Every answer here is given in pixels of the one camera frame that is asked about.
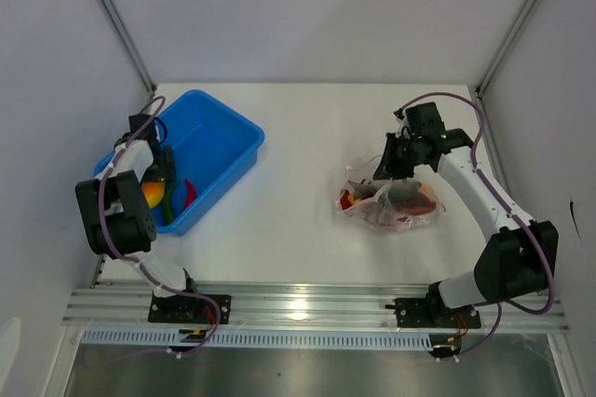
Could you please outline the yellow toy mango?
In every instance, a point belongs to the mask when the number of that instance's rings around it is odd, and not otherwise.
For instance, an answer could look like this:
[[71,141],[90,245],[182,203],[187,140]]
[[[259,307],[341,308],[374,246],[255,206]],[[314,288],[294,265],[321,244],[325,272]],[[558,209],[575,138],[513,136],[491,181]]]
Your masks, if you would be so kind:
[[150,209],[156,208],[164,198],[166,184],[164,182],[142,183],[142,193]]

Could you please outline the red toy chili pepper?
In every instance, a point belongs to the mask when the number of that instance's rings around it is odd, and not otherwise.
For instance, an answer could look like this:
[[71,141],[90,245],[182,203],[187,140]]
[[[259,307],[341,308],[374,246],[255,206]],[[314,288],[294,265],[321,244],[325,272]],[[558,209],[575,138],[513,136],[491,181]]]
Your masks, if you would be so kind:
[[347,191],[340,197],[339,203],[342,210],[349,209],[352,206],[350,194]]

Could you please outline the grey toy fish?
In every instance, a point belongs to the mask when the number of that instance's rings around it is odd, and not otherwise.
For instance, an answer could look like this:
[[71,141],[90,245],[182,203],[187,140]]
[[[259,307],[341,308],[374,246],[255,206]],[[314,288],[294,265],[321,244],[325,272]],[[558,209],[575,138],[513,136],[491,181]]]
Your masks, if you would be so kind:
[[348,181],[347,184],[351,188],[354,201],[376,198],[382,205],[392,206],[397,206],[400,201],[413,195],[422,185],[415,180],[363,183]]

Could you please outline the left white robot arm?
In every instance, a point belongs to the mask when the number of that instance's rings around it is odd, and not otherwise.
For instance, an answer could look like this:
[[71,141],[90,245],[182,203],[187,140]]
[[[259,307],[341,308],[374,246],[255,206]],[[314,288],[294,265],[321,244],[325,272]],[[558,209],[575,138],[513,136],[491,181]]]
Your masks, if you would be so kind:
[[165,202],[166,187],[177,179],[172,148],[163,144],[165,130],[146,113],[129,117],[129,131],[115,143],[107,164],[75,186],[88,245],[95,254],[128,263],[153,288],[170,298],[169,311],[181,322],[201,313],[187,271],[152,253],[157,236],[153,208]]

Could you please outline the toy steak slice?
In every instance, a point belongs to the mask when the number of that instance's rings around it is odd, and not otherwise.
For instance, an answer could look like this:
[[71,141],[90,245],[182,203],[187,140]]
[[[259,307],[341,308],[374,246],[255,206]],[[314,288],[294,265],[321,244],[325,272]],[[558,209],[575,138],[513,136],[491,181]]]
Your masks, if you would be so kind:
[[423,215],[434,212],[437,209],[437,202],[421,188],[410,197],[400,201],[396,209],[398,212],[409,215]]

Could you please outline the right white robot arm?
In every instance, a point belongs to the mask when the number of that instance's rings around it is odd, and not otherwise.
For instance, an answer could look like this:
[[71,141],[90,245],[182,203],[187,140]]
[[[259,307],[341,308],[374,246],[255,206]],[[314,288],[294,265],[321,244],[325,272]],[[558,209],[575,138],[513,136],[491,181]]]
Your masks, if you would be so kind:
[[429,286],[427,318],[443,326],[460,308],[501,303],[534,315],[548,312],[555,298],[559,233],[551,222],[524,211],[485,172],[477,156],[483,133],[470,137],[447,129],[430,96],[410,101],[395,117],[400,131],[387,135],[374,179],[409,179],[416,167],[430,167],[462,199],[485,240],[472,270]]

